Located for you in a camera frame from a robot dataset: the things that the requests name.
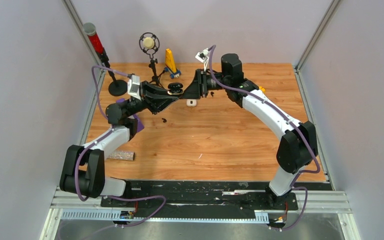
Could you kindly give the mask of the white earbud charging case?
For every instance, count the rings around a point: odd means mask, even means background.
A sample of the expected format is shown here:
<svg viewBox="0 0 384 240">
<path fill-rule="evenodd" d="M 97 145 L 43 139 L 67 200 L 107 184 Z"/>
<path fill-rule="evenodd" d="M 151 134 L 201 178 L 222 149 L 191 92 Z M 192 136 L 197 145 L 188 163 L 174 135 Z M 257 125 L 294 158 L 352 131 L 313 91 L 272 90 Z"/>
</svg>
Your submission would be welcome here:
<svg viewBox="0 0 384 240">
<path fill-rule="evenodd" d="M 193 108 L 193 107 L 196 107 L 197 104 L 198 104 L 198 101 L 196 99 L 187 99 L 186 100 L 186 106 L 187 107 Z"/>
</svg>

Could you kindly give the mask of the black earbud case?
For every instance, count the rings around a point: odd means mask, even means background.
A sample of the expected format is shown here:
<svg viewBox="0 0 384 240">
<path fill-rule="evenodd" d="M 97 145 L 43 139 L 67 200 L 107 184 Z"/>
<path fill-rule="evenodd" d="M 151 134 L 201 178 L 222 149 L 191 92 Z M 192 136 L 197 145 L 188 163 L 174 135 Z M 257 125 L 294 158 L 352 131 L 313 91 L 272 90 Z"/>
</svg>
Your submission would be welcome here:
<svg viewBox="0 0 384 240">
<path fill-rule="evenodd" d="M 169 95 L 182 95 L 184 93 L 184 85 L 180 82 L 172 82 L 168 84 L 167 93 Z"/>
</svg>

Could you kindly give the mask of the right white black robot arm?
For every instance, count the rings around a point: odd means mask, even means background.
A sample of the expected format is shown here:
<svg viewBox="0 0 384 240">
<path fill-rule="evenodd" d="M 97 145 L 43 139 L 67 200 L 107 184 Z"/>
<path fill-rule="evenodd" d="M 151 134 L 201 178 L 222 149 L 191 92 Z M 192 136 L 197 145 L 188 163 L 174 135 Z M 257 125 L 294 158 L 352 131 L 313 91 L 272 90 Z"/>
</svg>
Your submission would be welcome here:
<svg viewBox="0 0 384 240">
<path fill-rule="evenodd" d="M 276 106 L 263 89 L 244 76 L 242 62 L 236 53 L 221 57 L 221 71 L 213 71 L 209 49 L 195 55 L 203 64 L 197 69 L 194 79 L 183 93 L 187 100 L 205 98 L 211 91 L 224 89 L 228 98 L 239 107 L 252 113 L 262 121 L 278 138 L 279 146 L 276 160 L 279 165 L 270 181 L 266 204 L 278 209 L 286 201 L 293 184 L 306 167 L 317 161 L 318 144 L 316 128 L 311 121 L 301 122 Z"/>
</svg>

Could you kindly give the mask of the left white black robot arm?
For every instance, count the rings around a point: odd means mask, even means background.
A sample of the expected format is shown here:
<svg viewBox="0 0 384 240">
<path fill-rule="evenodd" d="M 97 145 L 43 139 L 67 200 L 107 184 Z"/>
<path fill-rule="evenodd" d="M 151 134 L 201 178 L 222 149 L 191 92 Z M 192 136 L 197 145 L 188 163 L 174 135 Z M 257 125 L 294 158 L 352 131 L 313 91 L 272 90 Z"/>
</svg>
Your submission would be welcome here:
<svg viewBox="0 0 384 240">
<path fill-rule="evenodd" d="M 176 102 L 183 94 L 183 84 L 170 83 L 168 88 L 147 81 L 137 85 L 138 93 L 129 99 L 108 105 L 105 116 L 109 129 L 83 145 L 71 145 L 66 152 L 60 177 L 62 191 L 77 194 L 81 201 L 100 196 L 113 196 L 120 206 L 129 206 L 133 193 L 128 182 L 107 177 L 105 160 L 139 132 L 139 119 L 134 115 L 144 110 L 157 114 Z"/>
</svg>

